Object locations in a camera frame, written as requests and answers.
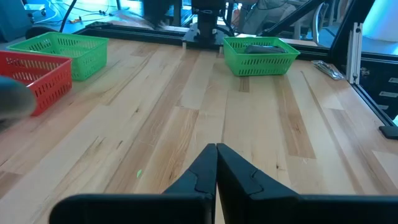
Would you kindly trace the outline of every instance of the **cable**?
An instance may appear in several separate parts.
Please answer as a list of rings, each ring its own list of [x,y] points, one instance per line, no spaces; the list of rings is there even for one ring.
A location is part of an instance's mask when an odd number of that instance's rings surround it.
[[[61,13],[61,10],[60,10],[57,6],[55,6],[55,4],[54,4],[52,1],[47,0],[47,2],[49,3],[49,8],[50,8],[50,9],[51,9],[50,5],[52,5],[52,6],[53,6],[54,8],[56,8],[57,11],[60,13],[60,16],[63,17],[63,15],[62,15],[62,13]]]
[[[234,36],[232,33],[228,32],[228,30],[223,29],[223,28],[221,28],[221,27],[219,27],[219,26],[216,27],[216,29],[222,31],[224,34],[228,35],[228,37],[233,37],[233,36]]]
[[[228,27],[228,29],[229,29],[230,33],[232,34],[232,36],[234,37],[234,29],[232,29],[231,24],[229,24],[226,21],[225,16],[223,16],[223,21],[224,21],[225,25]]]
[[[260,1],[260,0],[258,0],[257,3],[256,3],[256,7],[257,7],[258,10],[271,10],[271,9],[277,9],[277,8],[279,8],[279,7],[284,6],[284,5],[287,3],[288,0],[286,0],[286,1],[285,1],[283,4],[281,4],[280,6],[272,7],[272,8],[269,8],[269,9],[260,9],[260,7],[259,7],[259,1]]]
[[[67,13],[66,13],[65,16],[63,17],[62,24],[61,24],[61,28],[60,28],[60,32],[63,31],[63,28],[65,27],[65,23],[67,22],[69,13],[70,13],[70,11],[72,11],[72,9],[73,9],[73,7],[75,6],[76,2],[77,2],[77,0],[73,0],[73,2],[72,2],[72,3],[70,4],[70,6],[69,6],[69,9],[68,9]]]
[[[53,12],[55,13],[54,16],[52,16],[52,17],[50,17],[50,18],[47,18],[47,19],[43,19],[43,20],[41,20],[41,21],[39,21],[39,22],[34,22],[33,24],[38,24],[38,23],[45,22],[45,21],[49,21],[49,20],[55,18],[55,17],[58,15],[58,13],[57,13],[55,10],[53,10]]]

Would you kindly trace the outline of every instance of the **red plastic basket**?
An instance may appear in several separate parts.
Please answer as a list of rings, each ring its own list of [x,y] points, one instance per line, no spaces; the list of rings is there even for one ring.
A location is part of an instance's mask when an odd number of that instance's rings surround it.
[[[72,88],[71,65],[70,58],[0,51],[0,75],[27,85],[36,97],[32,116],[43,113]]]

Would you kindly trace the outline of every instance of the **wooden tabletop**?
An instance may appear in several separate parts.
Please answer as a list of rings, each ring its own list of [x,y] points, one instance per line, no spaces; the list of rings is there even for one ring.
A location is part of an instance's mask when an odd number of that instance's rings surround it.
[[[110,40],[104,69],[0,134],[0,223],[46,223],[78,193],[161,193],[209,142],[299,193],[397,194],[398,143],[380,125],[310,62],[239,78],[216,52]]]

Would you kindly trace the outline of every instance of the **metal bracket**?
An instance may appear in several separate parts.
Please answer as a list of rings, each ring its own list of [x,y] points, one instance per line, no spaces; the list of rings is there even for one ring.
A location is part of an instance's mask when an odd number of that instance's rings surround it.
[[[359,85],[361,76],[362,26],[355,22],[349,33],[346,77],[350,84]]]

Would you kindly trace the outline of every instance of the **green basket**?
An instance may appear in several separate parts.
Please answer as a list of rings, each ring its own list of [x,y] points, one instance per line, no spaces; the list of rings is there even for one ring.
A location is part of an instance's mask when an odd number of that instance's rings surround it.
[[[243,54],[248,45],[278,46],[283,54]],[[237,76],[283,75],[300,52],[277,37],[225,37],[224,57]]]
[[[48,32],[8,47],[19,52],[72,58],[72,79],[86,80],[106,65],[108,39]]]

